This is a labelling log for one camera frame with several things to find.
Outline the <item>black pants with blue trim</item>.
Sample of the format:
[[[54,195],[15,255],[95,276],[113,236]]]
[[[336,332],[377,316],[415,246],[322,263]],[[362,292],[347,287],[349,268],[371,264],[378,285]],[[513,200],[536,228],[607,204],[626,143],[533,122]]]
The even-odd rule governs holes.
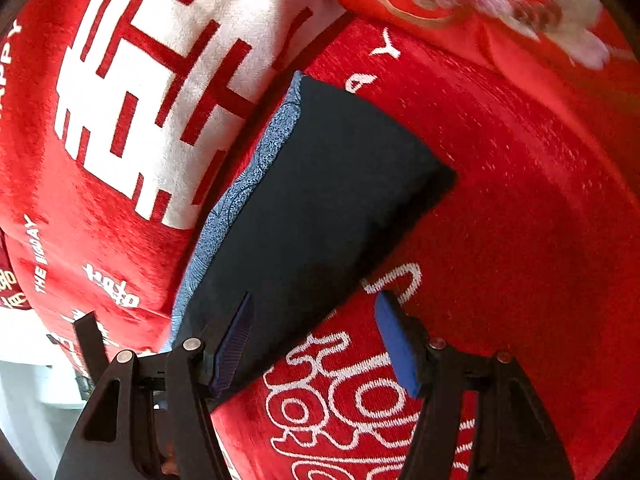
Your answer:
[[[205,220],[170,340],[216,350],[244,297],[254,318],[216,403],[337,308],[452,187],[454,170],[356,94],[296,74],[250,162]]]

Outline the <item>red quilt with white characters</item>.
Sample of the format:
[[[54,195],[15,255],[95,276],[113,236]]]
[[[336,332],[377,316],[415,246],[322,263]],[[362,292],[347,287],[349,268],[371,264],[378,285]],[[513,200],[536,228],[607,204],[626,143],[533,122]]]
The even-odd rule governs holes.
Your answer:
[[[169,352],[206,218],[296,74],[360,96],[456,178],[305,337],[210,412],[228,479],[403,479],[423,402],[374,316],[391,292],[428,336],[509,353],[571,479],[639,474],[639,0],[600,0],[600,70],[484,16],[411,25],[341,0],[1,0],[1,310],[12,359],[94,383]]]

